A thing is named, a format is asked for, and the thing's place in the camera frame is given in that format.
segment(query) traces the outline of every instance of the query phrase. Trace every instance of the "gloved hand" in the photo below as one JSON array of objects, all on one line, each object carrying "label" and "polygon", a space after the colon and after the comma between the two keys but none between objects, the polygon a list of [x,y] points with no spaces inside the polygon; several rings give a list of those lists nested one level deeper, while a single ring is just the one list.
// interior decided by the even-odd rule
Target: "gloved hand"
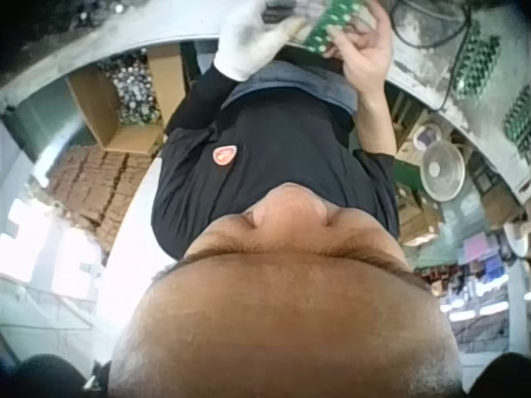
[{"label": "gloved hand", "polygon": [[266,0],[245,0],[225,20],[214,66],[225,76],[245,81],[275,58],[280,49],[305,25],[305,18],[291,16],[265,24]]}]

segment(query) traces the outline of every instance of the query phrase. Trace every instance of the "black long-sleeve shirt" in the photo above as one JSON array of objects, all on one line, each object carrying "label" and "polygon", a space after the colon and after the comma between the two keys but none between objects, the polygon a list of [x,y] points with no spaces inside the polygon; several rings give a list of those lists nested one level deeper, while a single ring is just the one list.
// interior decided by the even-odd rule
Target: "black long-sleeve shirt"
[{"label": "black long-sleeve shirt", "polygon": [[[286,182],[364,210],[398,236],[394,159],[348,152],[351,115],[291,88],[255,91],[222,110],[236,85],[211,67],[168,123],[152,216],[164,251],[181,259],[210,223]],[[236,146],[236,157],[220,166],[213,153],[226,146]]]}]

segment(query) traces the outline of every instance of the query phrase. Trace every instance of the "white wall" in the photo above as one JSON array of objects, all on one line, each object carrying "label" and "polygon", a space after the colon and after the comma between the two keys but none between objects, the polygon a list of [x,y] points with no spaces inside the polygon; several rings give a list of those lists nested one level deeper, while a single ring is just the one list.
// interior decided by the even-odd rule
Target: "white wall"
[{"label": "white wall", "polygon": [[32,173],[33,163],[0,122],[0,233],[7,232],[7,214]]}]

